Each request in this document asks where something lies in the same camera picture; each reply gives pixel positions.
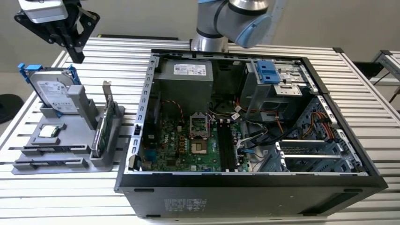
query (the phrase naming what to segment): cable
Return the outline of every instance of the cable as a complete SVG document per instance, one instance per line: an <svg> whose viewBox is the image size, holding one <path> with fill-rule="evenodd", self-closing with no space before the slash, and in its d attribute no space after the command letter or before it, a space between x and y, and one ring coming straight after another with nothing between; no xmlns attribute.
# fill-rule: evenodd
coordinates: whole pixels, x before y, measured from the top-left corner
<svg viewBox="0 0 400 225"><path fill-rule="evenodd" d="M182 118L182 110L181 110L181 106L179 106L179 104L177 104L177 102L175 101L170 101L170 100L165 100L165 101L162 101L161 102L161 104L165 104L165 103L173 103L177 107L178 107L178 109L179 109L179 120L181 120L181 122L183 123L185 122L185 120L183 120L183 118Z"/></svg>
<svg viewBox="0 0 400 225"><path fill-rule="evenodd" d="M391 103L391 101L394 100L397 94L393 94L391 98L389 99L389 103Z"/></svg>
<svg viewBox="0 0 400 225"><path fill-rule="evenodd" d="M291 127L290 129L287 129L279 136L277 136L275 138L270 139L269 141L265 141L265 139L255 143L253 146L247 147L246 149L251 149L257 146L266 146L270 144L274 144L275 141L278 141L279 139L282 139L283 137L286 137L295 129L298 129L297 127Z"/></svg>
<svg viewBox="0 0 400 225"><path fill-rule="evenodd" d="M319 115L319 117L327 118L326 115L325 115L323 113L321 113L321 112L315 112L315 113L317 113L317 115ZM330 130L330 128L329 128L326 122L322 122L321 124L322 124L322 127L323 127L323 129L325 129L327 138L329 138L329 139L333 139L333 138L334 138L334 135L333 135L333 133L331 133L331 130Z"/></svg>
<svg viewBox="0 0 400 225"><path fill-rule="evenodd" d="M373 85L375 85L377 82L378 82L382 78L385 78L386 75L389 75L389 73L390 73L390 72L387 72L383 76L381 76L381 78L373 83Z"/></svg>
<svg viewBox="0 0 400 225"><path fill-rule="evenodd" d="M255 168L255 166L259 164L259 162L262 162L263 160L265 160L266 158L262 158L255 164L254 164L254 166L250 168L250 170L254 172L254 168Z"/></svg>
<svg viewBox="0 0 400 225"><path fill-rule="evenodd" d="M242 107L239 106L238 98L235 98L235 102L234 102L234 103L235 103L235 105L238 105L238 107L241 108L241 110L242 110L243 112L247 111L246 108L242 108ZM259 110L259 112L263 112L263 113L274 113L275 123L277 123L277 126L279 127L279 132L282 133L282 128L281 128L281 125L279 125L278 111L277 111L277 110L271 110L271 111L267 111L267 110Z"/></svg>

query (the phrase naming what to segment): blue plastic clip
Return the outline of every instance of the blue plastic clip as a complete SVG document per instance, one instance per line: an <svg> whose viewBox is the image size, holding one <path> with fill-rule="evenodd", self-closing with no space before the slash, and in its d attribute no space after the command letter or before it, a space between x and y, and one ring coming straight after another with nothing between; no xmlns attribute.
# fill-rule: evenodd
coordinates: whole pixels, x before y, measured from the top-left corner
<svg viewBox="0 0 400 225"><path fill-rule="evenodd" d="M25 68L23 68L23 67L25 67L25 64L23 64L23 63L19 63L19 64L18 64L19 74L22 75L22 77L23 77L26 83L30 83L30 80L29 80L27 75L26 75L26 73L25 73Z"/></svg>
<svg viewBox="0 0 400 225"><path fill-rule="evenodd" d="M275 72L275 68L271 61L257 61L257 72L262 83L279 83L279 75Z"/></svg>
<svg viewBox="0 0 400 225"><path fill-rule="evenodd" d="M71 66L71 64L69 65L69 67L66 68L70 73L71 73L71 81L73 81L73 84L81 84L79 83L79 77L77 76L77 72L75 72L75 68Z"/></svg>
<svg viewBox="0 0 400 225"><path fill-rule="evenodd" d="M30 79L27 78L26 71L39 71L42 69L42 66L39 64L31 64L27 65L25 68L25 64L18 64L19 74L25 78L26 83L30 83Z"/></svg>
<svg viewBox="0 0 400 225"><path fill-rule="evenodd" d="M250 149L243 149L241 151L245 152L245 153L254 153L254 150L250 150Z"/></svg>

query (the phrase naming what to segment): black cable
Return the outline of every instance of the black cable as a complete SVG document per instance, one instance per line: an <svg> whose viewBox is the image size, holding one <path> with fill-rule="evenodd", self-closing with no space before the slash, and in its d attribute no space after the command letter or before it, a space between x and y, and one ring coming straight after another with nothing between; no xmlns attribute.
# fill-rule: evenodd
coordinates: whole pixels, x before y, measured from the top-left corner
<svg viewBox="0 0 400 225"><path fill-rule="evenodd" d="M389 103L391 103L391 101L394 100L397 94L393 94L391 98L389 99Z"/></svg>
<svg viewBox="0 0 400 225"><path fill-rule="evenodd" d="M247 149L251 149L251 148L254 148L254 147L257 147L257 146L265 146L265 145L270 145L270 144L274 144L274 142L277 141L277 140L279 140L281 138L283 138L283 137L286 137L294 130L297 130L297 127L291 127L290 129L287 129L279 136L277 136L275 138L273 138L271 140L269 140L269 141L261 141L261 142L258 142L258 143L255 143L253 146L250 146L250 147L247 147Z"/></svg>
<svg viewBox="0 0 400 225"><path fill-rule="evenodd" d="M387 72L383 76L381 76L381 78L373 83L373 85L377 84L377 82L378 82L382 78L385 78L385 76L389 75L389 73L390 73L390 72Z"/></svg>
<svg viewBox="0 0 400 225"><path fill-rule="evenodd" d="M265 160L266 158L262 158L255 164L254 164L254 166L250 168L250 170L254 172L254 168L255 168L255 166L258 165L258 163L259 162L263 162L263 160Z"/></svg>

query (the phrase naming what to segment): aluminum slotted surface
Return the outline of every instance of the aluminum slotted surface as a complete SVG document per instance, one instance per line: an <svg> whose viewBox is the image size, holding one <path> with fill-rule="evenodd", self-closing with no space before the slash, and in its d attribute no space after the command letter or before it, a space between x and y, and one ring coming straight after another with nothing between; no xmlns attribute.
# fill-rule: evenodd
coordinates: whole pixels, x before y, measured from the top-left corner
<svg viewBox="0 0 400 225"><path fill-rule="evenodd" d="M90 38L78 69L87 97L105 104L101 83L111 84L113 98L125 110L117 146L131 133L141 85L150 48L189 49L186 41ZM400 224L400 122L393 111L351 67L343 54L329 48L259 45L242 49L229 45L230 53L307 57L326 84L333 100L389 188L326 218L190 218L142 220L125 197L113 193L121 151L110 172L14 176L10 163L29 139L39 120L38 100L27 99L21 112L0 138L0 224ZM53 66L66 67L70 59L61 53Z"/></svg>

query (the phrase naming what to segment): wire bundle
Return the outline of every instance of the wire bundle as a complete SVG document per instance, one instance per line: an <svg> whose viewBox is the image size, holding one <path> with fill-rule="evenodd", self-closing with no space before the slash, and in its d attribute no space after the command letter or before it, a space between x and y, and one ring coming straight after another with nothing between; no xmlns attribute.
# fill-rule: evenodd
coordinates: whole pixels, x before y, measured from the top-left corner
<svg viewBox="0 0 400 225"><path fill-rule="evenodd" d="M181 120L181 122L183 123L182 110L181 110L179 104L178 104L175 101L169 101L169 100L162 101L161 104L165 104L166 102L167 102L167 103L173 103L173 104L178 107L178 109L179 109L179 120Z"/></svg>
<svg viewBox="0 0 400 225"><path fill-rule="evenodd" d="M242 110L243 112L247 111L246 108L242 108L242 107L239 106L238 98L235 98L235 102L234 102L234 103L235 103L235 105L241 108L241 110ZM277 123L277 126L279 127L279 132L282 133L282 128L281 128L281 125L279 125L279 116L278 116L277 110L271 110L271 111L267 111L267 110L259 110L259 112L263 112L263 113L274 113L275 123Z"/></svg>
<svg viewBox="0 0 400 225"><path fill-rule="evenodd" d="M313 112L313 113L310 114L310 123L309 123L309 127L307 127L307 129L306 129L303 135L301 136L301 139L302 139L303 137L306 137L306 135L309 135L310 132L311 132L311 130L313 130L313 121L314 121L314 117L318 117L319 120L327 118L326 115L325 115L323 113L321 113L321 112ZM326 122L321 122L321 125L322 125L322 127L323 127L323 129L325 129L326 137L327 137L329 139L333 139L333 138L334 138L334 135L333 135L331 130L330 130L329 126L327 126L327 123L326 123Z"/></svg>

